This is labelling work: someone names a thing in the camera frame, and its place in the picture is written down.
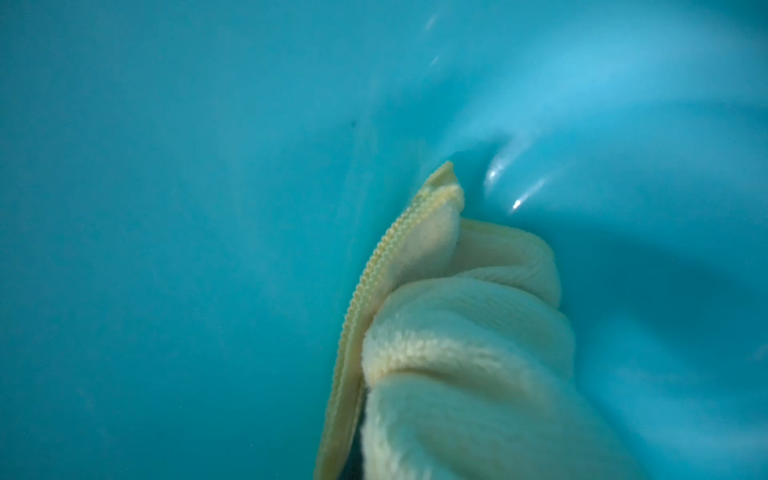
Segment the yellow microfiber cloth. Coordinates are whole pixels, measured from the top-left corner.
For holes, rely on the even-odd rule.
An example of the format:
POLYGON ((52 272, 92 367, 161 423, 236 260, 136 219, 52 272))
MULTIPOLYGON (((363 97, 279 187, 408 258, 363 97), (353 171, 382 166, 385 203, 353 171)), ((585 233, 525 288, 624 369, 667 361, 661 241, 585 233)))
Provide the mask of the yellow microfiber cloth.
POLYGON ((388 228, 348 306, 314 475, 642 479, 577 389, 550 247, 462 216, 451 163, 388 228))

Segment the teal plastic bucket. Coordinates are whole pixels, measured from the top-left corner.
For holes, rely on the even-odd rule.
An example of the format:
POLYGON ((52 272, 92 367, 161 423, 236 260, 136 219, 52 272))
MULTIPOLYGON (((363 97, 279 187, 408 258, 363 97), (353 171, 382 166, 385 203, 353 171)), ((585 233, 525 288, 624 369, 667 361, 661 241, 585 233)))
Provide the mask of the teal plastic bucket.
POLYGON ((5 1, 1 475, 309 479, 445 159, 655 479, 767 475, 763 1, 5 1))

